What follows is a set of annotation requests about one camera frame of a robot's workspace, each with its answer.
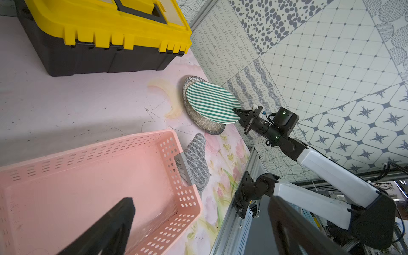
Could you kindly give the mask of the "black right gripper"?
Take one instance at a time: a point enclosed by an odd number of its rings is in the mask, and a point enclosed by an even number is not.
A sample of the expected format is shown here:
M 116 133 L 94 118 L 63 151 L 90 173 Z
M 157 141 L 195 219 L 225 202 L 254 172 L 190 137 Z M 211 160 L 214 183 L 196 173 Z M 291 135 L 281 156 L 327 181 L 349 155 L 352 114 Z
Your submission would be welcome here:
M 263 108 L 238 109 L 233 112 L 240 118 L 240 124 L 244 133 L 250 131 L 266 138 L 268 146 L 278 146 L 280 150 L 293 161 L 297 161 L 307 145 L 298 139 L 290 137 L 299 116 L 290 110 L 280 107 L 278 112 L 270 114 L 267 119 L 263 119 L 260 114 Z

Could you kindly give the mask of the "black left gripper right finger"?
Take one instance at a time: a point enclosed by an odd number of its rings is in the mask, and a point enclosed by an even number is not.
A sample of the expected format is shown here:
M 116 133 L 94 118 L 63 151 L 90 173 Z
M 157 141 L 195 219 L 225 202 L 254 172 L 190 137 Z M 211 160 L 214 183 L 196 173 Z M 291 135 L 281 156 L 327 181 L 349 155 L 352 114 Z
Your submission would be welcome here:
M 268 215 L 280 255 L 346 255 L 281 197 L 272 196 Z

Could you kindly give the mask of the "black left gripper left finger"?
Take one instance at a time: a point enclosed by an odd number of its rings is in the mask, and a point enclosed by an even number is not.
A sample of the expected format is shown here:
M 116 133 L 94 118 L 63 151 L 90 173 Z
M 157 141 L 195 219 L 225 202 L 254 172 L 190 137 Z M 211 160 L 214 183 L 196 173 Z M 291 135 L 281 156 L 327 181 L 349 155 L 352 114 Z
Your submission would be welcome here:
M 61 255 L 123 255 L 135 216 L 130 197 L 120 200 L 94 225 L 59 252 Z

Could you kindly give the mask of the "speckled grey round plate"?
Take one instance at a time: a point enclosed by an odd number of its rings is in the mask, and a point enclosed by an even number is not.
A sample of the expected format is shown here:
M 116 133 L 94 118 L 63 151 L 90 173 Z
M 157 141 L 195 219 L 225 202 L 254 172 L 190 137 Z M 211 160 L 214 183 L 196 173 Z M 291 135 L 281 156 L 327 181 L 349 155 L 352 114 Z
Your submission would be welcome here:
M 203 131 L 209 133 L 210 135 L 219 135 L 221 134 L 225 128 L 225 124 L 216 123 L 209 119 L 204 118 L 201 116 L 196 110 L 192 108 L 190 103 L 187 99 L 187 89 L 195 82 L 204 82 L 204 79 L 191 75 L 185 76 L 183 86 L 182 86 L 182 98 L 184 103 L 184 108 L 186 109 L 187 114 L 191 118 L 191 120 Z

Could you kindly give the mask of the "green white striped plate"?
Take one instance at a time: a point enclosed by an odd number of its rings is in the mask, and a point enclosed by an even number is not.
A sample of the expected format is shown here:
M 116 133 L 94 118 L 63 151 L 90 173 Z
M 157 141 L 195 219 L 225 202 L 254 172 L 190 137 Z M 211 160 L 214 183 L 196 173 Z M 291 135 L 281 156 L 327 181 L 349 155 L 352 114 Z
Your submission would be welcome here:
M 221 86 L 205 81 L 192 83 L 186 90 L 187 101 L 201 116 L 220 124 L 233 124 L 240 118 L 234 109 L 241 109 L 240 102 Z

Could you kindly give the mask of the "grey knitted dish cloth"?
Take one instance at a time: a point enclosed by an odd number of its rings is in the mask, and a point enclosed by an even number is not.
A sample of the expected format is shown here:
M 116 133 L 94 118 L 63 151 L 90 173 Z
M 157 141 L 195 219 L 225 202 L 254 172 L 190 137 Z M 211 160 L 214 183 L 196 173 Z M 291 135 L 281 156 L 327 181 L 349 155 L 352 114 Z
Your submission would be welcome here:
M 195 184 L 200 196 L 207 186 L 210 174 L 205 158 L 206 138 L 198 133 L 187 146 L 182 155 L 175 157 L 175 163 L 184 182 Z

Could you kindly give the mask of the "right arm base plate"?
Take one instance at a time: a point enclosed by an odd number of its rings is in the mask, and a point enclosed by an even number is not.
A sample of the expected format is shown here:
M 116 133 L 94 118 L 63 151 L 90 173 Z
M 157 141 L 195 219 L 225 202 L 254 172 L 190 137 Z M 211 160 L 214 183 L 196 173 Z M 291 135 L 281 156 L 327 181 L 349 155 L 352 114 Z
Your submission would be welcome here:
M 242 220 L 245 219 L 250 202 L 254 197 L 255 181 L 250 173 L 245 171 L 233 199 L 233 207 Z

